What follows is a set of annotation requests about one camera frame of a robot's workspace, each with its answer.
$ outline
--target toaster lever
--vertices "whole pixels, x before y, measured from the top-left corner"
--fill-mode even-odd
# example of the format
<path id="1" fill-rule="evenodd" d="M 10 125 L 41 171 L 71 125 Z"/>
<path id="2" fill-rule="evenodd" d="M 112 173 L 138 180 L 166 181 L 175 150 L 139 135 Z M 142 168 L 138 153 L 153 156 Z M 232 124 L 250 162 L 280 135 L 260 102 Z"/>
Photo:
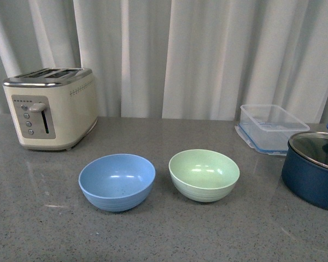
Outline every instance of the toaster lever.
<path id="1" fill-rule="evenodd" d="M 30 112 L 42 112 L 46 109 L 46 105 L 44 103 L 35 103 L 30 108 Z"/>

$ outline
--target countertop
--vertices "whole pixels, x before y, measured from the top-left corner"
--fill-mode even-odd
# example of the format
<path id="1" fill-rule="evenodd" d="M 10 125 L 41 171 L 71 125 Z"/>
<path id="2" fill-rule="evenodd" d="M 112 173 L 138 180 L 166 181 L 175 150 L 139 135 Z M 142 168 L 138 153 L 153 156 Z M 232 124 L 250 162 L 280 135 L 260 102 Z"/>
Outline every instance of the countertop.
<path id="1" fill-rule="evenodd" d="M 72 150 L 41 152 L 24 149 L 0 114 L 0 261 L 328 261 L 328 211 L 292 194 L 285 157 L 257 153 L 235 124 L 100 117 Z M 176 190 L 169 160 L 192 148 L 237 163 L 227 197 L 201 204 Z M 146 200 L 120 213 L 92 206 L 78 185 L 85 165 L 115 153 L 156 169 Z"/>

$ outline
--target toaster slot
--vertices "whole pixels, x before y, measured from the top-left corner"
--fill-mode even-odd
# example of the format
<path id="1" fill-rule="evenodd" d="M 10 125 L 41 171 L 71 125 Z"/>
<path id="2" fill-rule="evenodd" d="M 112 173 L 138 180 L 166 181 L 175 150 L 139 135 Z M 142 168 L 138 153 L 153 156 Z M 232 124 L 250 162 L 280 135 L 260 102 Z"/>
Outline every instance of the toaster slot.
<path id="1" fill-rule="evenodd" d="M 58 69 L 43 69 L 34 73 L 29 73 L 25 75 L 16 76 L 17 78 L 39 78 L 43 75 L 50 74 L 52 72 L 58 71 Z"/>
<path id="2" fill-rule="evenodd" d="M 79 69 L 66 69 L 66 70 L 57 72 L 55 74 L 46 76 L 46 78 L 61 78 L 61 77 L 65 76 L 65 75 L 68 75 L 70 73 L 76 73 L 77 71 L 79 71 Z"/>

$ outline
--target toaster control panel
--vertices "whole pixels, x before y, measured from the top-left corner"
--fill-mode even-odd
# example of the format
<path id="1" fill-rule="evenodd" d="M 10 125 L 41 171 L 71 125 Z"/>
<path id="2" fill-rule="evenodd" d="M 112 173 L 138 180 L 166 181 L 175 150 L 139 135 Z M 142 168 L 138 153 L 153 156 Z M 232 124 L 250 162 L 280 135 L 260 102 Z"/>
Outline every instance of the toaster control panel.
<path id="1" fill-rule="evenodd" d="M 46 96 L 14 94 L 12 102 L 24 138 L 56 138 L 50 104 Z"/>

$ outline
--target bowl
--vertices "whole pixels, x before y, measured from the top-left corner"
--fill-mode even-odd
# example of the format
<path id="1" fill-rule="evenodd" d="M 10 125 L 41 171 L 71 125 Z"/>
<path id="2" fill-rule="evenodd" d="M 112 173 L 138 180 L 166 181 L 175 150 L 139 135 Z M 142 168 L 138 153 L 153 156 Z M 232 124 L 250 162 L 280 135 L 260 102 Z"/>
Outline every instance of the bowl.
<path id="1" fill-rule="evenodd" d="M 133 154 L 112 154 L 89 163 L 79 175 L 79 186 L 99 209 L 120 212 L 139 205 L 150 193 L 155 168 Z"/>
<path id="2" fill-rule="evenodd" d="M 177 153 L 169 162 L 169 170 L 177 190 L 199 202 L 222 199 L 239 179 L 239 168 L 231 158 L 203 149 Z"/>

